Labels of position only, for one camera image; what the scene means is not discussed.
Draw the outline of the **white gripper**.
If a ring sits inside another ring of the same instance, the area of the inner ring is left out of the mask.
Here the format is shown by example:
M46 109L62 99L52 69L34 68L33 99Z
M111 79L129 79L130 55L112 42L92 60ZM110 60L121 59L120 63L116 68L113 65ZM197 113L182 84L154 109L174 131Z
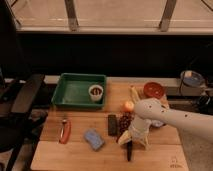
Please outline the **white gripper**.
M135 116L131 121L128 130L124 131L123 134L118 139L118 144L123 145L131 141L131 136L133 139L139 140L139 142L144 146L145 149L148 148L148 134L149 128L151 126L150 119L142 119L139 116Z

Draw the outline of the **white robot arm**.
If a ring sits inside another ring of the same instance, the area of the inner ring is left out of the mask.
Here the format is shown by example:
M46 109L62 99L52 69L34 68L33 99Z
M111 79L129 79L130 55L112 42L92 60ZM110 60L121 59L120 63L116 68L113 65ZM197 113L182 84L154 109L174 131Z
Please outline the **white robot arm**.
M183 129L213 142L213 116L165 108L156 98L138 101L133 112L135 116L128 129L118 139L119 145L138 141L147 147L149 128L153 120Z

